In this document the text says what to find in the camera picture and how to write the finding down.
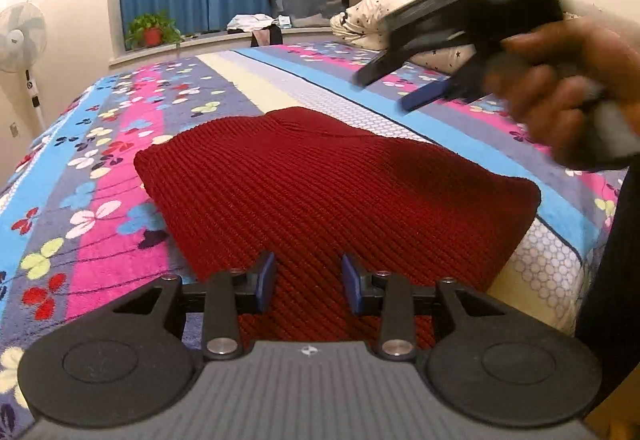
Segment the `person's right hand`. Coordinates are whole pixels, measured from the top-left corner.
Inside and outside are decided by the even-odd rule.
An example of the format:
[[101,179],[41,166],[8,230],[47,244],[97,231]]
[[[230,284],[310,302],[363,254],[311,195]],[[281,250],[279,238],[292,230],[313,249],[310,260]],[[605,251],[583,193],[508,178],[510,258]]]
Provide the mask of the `person's right hand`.
[[489,68],[484,89],[506,102],[509,116],[559,165],[580,168],[578,143],[587,128],[580,105],[591,81],[608,91],[628,128],[639,131],[639,52],[616,32],[579,18],[511,36],[502,45],[524,64]]

